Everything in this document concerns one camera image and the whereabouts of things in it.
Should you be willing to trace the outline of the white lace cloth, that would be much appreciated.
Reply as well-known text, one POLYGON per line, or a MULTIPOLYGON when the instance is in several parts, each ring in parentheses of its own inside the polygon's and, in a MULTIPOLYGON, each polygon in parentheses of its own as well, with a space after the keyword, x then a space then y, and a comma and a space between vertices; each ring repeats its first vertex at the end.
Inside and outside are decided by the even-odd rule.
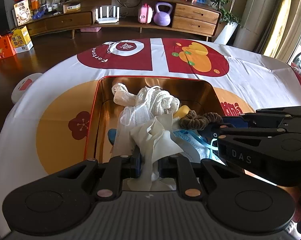
POLYGON ((136 95, 130 93, 123 83, 116 83, 111 90, 114 103, 124 107, 118 126, 134 127, 159 115, 174 114, 180 106, 178 98, 159 86, 143 87, 136 95))

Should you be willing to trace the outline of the cream white cloth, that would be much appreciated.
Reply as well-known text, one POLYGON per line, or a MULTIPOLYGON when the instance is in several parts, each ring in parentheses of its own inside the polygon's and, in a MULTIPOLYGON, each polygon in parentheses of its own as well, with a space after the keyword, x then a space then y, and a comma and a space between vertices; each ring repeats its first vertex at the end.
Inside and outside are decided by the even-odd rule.
POLYGON ((131 191, 173 191, 176 182, 172 178, 160 178, 158 161, 182 153, 175 142, 173 126, 178 122, 172 114, 162 114, 137 124, 133 117, 121 114, 112 156, 132 155, 135 147, 140 150, 142 164, 138 178, 128 178, 124 189, 131 191))

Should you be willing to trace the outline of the potted green tree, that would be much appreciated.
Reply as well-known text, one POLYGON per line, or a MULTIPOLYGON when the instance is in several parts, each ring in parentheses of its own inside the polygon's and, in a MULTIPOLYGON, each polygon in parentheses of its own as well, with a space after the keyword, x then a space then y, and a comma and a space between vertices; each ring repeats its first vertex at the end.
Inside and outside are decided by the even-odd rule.
POLYGON ((240 25, 241 19, 233 14, 233 7, 236 0, 231 0, 230 9, 225 9, 229 0, 210 0, 217 11, 221 13, 219 23, 224 23, 225 26, 215 39, 215 43, 226 45, 236 28, 240 25))

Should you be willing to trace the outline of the snack box on cabinet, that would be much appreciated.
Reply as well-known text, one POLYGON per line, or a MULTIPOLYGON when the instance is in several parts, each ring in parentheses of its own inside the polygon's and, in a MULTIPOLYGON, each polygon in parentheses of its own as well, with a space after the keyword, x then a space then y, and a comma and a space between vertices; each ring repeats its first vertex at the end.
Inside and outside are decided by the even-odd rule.
POLYGON ((18 26, 23 25, 32 19, 28 0, 22 0, 18 3, 15 3, 14 11, 18 26))

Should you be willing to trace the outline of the red gold metal tin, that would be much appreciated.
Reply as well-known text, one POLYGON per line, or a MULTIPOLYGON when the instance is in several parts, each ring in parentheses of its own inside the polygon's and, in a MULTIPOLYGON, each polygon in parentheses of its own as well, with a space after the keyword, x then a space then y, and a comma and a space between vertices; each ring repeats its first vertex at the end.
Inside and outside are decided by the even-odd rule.
POLYGON ((124 109, 113 101, 111 88, 116 83, 124 84, 132 94, 137 94, 143 87, 159 86, 198 114, 224 114, 215 90, 207 81, 162 76, 106 76, 96 86, 84 159, 95 158, 99 163, 106 163, 111 157, 107 133, 117 127, 118 117, 124 109))

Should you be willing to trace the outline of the yellow carton box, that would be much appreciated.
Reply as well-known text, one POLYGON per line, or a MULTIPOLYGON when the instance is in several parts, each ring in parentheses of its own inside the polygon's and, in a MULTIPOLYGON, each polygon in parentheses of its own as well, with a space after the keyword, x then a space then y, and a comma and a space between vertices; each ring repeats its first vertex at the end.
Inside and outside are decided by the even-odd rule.
POLYGON ((33 43, 26 26, 12 30, 10 41, 17 54, 30 51, 33 48, 33 43))

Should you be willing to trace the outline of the yellow curtain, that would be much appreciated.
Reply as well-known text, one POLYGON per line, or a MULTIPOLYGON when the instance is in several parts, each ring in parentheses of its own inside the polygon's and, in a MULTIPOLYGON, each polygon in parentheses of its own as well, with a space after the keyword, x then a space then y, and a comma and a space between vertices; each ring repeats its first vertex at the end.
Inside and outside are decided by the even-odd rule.
POLYGON ((292 0, 278 0, 274 19, 270 26, 262 54, 268 57, 275 57, 288 21, 292 0))

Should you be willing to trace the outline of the yellow soft item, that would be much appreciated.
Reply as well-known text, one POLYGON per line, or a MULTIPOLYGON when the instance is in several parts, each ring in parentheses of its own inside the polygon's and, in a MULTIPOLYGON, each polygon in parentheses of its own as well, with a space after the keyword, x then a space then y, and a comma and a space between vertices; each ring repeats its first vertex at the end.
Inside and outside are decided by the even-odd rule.
POLYGON ((174 118, 183 118, 191 109, 187 105, 181 106, 173 115, 174 118))

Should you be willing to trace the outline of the white wifi router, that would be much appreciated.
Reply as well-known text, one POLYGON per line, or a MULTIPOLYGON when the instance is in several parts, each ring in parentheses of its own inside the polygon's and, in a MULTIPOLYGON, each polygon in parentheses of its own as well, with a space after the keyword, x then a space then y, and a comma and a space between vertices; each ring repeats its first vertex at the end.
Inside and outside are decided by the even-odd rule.
POLYGON ((95 9, 97 24, 111 24, 119 21, 120 7, 101 6, 95 9))

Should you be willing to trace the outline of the blue cloth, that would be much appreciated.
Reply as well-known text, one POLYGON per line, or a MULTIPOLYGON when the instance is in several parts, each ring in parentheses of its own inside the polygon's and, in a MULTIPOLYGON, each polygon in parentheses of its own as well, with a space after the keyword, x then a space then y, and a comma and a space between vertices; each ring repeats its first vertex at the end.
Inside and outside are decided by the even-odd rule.
POLYGON ((110 142, 111 145, 114 145, 115 143, 116 132, 117 130, 115 128, 111 128, 108 130, 107 136, 108 136, 108 141, 110 142))

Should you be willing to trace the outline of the white red printed tablecloth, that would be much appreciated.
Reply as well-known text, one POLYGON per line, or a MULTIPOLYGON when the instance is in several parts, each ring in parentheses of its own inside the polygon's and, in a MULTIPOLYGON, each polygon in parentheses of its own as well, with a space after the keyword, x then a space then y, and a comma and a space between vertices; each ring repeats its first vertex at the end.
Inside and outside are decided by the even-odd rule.
POLYGON ((288 64, 221 44, 183 38, 106 42, 42 74, 8 114, 0 133, 2 213, 15 188, 84 159, 95 90, 106 76, 207 81, 228 116, 301 105, 301 76, 288 64))

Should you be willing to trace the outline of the wooden tv cabinet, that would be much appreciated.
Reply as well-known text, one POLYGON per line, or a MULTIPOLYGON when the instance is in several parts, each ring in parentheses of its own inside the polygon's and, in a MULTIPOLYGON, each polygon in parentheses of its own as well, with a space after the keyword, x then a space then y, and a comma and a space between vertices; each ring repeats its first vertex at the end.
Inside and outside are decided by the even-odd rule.
POLYGON ((165 27, 166 30, 202 35, 206 38, 215 36, 221 13, 208 5, 183 0, 69 0, 63 3, 63 13, 30 20, 25 25, 31 36, 99 27, 95 22, 95 9, 101 6, 117 6, 120 7, 119 21, 103 24, 103 27, 158 29, 159 26, 154 22, 139 23, 137 17, 143 4, 149 4, 155 11, 159 2, 170 3, 173 6, 171 22, 165 27))

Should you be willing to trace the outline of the brown hair scrunchie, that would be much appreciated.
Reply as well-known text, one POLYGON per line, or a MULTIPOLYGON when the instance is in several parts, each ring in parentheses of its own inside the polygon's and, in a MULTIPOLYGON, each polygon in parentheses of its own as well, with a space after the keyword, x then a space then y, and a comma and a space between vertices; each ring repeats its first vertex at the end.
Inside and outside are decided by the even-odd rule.
POLYGON ((203 131, 210 123, 221 124, 223 118, 214 112, 198 115, 196 111, 190 110, 179 120, 179 126, 185 130, 203 131))

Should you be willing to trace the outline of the orange gift box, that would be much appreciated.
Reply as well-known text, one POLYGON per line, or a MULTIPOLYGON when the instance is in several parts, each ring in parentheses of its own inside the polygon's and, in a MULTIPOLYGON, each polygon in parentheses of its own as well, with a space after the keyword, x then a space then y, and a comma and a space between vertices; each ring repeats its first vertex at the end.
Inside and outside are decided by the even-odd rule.
POLYGON ((14 47, 10 41, 9 35, 0 35, 0 60, 14 56, 16 54, 14 47))

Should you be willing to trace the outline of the blue cartoon face mask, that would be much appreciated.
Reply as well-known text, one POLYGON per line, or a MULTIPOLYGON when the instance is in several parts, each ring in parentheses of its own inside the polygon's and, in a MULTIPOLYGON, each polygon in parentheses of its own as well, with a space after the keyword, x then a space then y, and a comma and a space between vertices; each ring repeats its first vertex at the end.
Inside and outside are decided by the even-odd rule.
POLYGON ((173 132, 175 142, 182 148, 182 155, 191 163, 200 163, 202 159, 212 159, 224 164, 218 157, 217 139, 208 140, 198 132, 179 130, 173 132))

